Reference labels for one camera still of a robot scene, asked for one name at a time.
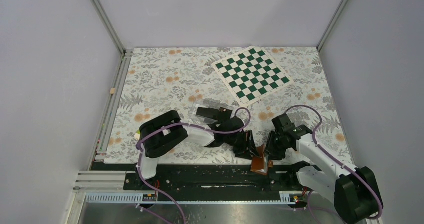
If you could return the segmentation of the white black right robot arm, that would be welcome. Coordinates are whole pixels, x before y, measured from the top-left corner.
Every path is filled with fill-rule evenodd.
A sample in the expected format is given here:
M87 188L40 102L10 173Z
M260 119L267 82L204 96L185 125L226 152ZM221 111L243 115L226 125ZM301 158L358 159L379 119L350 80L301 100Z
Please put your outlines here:
M356 224L371 217L378 218L384 209L374 172L354 164L344 164L317 141L305 125L296 126L287 114L272 119L274 130L268 136L265 152L281 161L288 149L298 151L313 164L297 163L297 170L287 175L293 190L307 187L330 201L347 224Z

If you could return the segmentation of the brown leather card holder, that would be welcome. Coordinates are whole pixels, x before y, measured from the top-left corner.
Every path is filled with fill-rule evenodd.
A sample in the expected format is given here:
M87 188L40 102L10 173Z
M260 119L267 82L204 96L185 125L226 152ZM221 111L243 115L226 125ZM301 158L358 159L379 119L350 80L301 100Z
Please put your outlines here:
M265 153L265 145L256 148L259 156L253 156L250 171L259 175L267 176L269 169L273 168L274 162L269 160L269 156Z

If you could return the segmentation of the clear acrylic card box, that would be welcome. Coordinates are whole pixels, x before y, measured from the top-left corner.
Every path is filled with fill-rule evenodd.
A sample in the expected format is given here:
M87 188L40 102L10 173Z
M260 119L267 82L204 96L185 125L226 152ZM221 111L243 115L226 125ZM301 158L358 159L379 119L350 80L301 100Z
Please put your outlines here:
M229 120L233 111L234 107L227 104L199 99L193 103L188 116L194 122L210 125Z

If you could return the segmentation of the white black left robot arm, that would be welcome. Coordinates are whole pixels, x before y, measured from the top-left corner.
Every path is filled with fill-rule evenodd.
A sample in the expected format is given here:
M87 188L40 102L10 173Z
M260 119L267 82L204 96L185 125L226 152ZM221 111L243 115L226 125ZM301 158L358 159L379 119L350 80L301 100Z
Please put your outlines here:
M136 183L144 190L152 188L160 157L182 142L216 148L230 144L245 131L252 119L246 107L238 108L233 117L220 119L208 127L182 122L176 110L168 111L139 127L136 149L140 152L136 164Z

